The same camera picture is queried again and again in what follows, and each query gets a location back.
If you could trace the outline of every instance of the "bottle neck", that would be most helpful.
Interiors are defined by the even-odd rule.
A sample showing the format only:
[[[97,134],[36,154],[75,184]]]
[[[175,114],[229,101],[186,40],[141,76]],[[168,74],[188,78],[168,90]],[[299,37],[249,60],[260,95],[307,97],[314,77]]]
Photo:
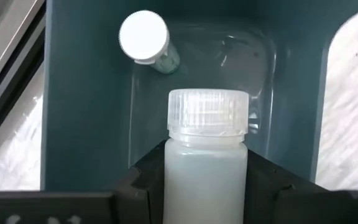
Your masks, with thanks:
[[[193,144],[210,144],[210,145],[231,145],[239,144],[244,140],[244,135],[240,136],[194,136],[189,134],[175,133],[170,131],[169,136],[178,141]]]

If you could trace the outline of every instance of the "teal plastic wall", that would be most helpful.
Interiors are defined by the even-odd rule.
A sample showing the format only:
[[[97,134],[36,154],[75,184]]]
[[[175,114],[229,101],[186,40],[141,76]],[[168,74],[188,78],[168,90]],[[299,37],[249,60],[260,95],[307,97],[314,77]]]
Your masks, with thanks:
[[[141,9],[166,19],[181,56],[176,73],[122,53],[119,26]],[[328,48],[356,12],[351,0],[48,1],[43,188],[111,189],[167,138],[174,88],[248,91],[257,115],[248,147],[314,180]]]

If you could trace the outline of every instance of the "small vial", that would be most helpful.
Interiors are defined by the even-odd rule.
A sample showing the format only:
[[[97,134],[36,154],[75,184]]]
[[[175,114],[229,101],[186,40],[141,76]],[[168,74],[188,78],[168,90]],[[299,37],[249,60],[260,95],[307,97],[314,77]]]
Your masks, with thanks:
[[[243,224],[248,100],[234,90],[170,92],[164,224]]]
[[[143,10],[128,16],[119,31],[119,43],[135,63],[150,65],[161,73],[173,73],[180,64],[167,25],[155,12]]]

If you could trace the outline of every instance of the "milky liquid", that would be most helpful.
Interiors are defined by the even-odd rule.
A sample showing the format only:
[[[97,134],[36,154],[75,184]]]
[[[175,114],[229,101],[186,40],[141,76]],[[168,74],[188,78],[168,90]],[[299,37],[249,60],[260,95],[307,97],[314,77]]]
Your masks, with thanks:
[[[247,148],[165,145],[164,224],[243,224]]]

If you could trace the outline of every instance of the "vial cap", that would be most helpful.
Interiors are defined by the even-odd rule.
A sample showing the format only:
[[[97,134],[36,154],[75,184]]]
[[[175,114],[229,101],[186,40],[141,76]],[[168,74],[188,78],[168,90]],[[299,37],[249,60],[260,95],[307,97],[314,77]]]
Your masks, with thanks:
[[[152,11],[137,11],[129,15],[119,30],[121,49],[140,64],[153,64],[169,43],[164,20]]]
[[[242,136],[248,132],[248,100],[248,93],[237,90],[172,90],[168,130],[194,136]]]

